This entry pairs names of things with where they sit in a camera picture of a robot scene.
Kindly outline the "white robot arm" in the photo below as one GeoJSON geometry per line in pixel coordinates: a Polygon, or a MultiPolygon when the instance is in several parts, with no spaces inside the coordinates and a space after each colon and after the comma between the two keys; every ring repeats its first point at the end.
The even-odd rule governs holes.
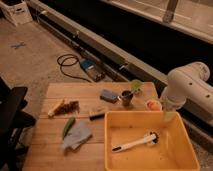
{"type": "Polygon", "coordinates": [[[209,77],[210,69],[203,62],[192,62],[172,69],[160,96],[164,121],[170,122],[175,111],[182,108],[188,99],[213,114],[213,87],[206,83],[209,77]]]}

